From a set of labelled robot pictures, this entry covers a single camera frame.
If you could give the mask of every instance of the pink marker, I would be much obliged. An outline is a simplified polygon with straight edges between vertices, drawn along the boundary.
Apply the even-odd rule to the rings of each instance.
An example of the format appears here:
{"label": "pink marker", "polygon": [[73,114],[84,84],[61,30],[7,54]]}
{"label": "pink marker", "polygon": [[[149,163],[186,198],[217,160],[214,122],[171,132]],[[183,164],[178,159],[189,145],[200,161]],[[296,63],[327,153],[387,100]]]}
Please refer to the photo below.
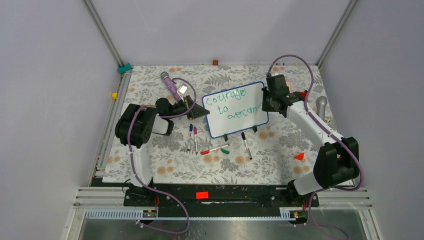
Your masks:
{"label": "pink marker", "polygon": [[198,154],[198,129],[194,127],[194,144],[196,145],[196,155]]}

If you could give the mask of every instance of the white wall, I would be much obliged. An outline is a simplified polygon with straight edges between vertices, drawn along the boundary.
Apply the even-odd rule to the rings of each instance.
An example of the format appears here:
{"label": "white wall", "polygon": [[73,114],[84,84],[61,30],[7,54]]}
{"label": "white wall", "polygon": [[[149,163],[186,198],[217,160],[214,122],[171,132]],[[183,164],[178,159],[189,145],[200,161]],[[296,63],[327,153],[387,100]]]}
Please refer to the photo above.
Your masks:
{"label": "white wall", "polygon": [[321,75],[385,240],[424,228],[424,1],[359,1]]}
{"label": "white wall", "polygon": [[315,63],[349,0],[93,0],[131,64]]}
{"label": "white wall", "polygon": [[0,239],[57,240],[118,82],[80,0],[0,7]]}

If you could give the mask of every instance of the orange block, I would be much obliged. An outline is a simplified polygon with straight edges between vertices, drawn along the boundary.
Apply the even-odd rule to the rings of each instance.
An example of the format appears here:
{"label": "orange block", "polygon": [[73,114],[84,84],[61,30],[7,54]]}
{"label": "orange block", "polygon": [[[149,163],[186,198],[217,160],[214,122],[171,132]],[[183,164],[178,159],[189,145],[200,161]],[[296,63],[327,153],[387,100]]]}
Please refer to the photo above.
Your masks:
{"label": "orange block", "polygon": [[304,153],[304,152],[302,152],[301,154],[299,154],[299,155],[295,156],[294,158],[295,158],[295,159],[297,159],[297,160],[302,161],[302,160],[304,159],[304,156],[305,156],[305,153]]}

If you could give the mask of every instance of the red object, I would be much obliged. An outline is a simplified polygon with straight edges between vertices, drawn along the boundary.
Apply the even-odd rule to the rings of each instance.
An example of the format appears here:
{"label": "red object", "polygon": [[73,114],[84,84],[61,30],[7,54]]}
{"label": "red object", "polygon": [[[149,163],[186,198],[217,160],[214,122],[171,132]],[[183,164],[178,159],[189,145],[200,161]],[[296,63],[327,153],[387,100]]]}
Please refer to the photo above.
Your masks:
{"label": "red object", "polygon": [[196,192],[196,199],[208,199],[209,192],[208,191],[198,191]]}
{"label": "red object", "polygon": [[297,159],[297,160],[302,161],[302,160],[304,159],[304,156],[305,156],[305,153],[304,153],[304,152],[302,152],[301,154],[299,154],[299,155],[295,156],[294,158],[295,158],[295,159]]}
{"label": "red object", "polygon": [[300,95],[302,95],[303,98],[306,98],[306,92],[301,92],[300,91],[299,93],[300,93]]}

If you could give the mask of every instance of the silver microphone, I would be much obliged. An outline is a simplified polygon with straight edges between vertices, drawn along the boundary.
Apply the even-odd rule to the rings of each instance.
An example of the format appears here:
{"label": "silver microphone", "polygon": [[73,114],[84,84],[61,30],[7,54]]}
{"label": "silver microphone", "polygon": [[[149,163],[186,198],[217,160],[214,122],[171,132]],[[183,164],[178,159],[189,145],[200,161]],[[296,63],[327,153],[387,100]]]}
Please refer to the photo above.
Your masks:
{"label": "silver microphone", "polygon": [[326,106],[327,106],[327,98],[325,96],[320,96],[316,99],[316,114],[325,121],[326,118]]}

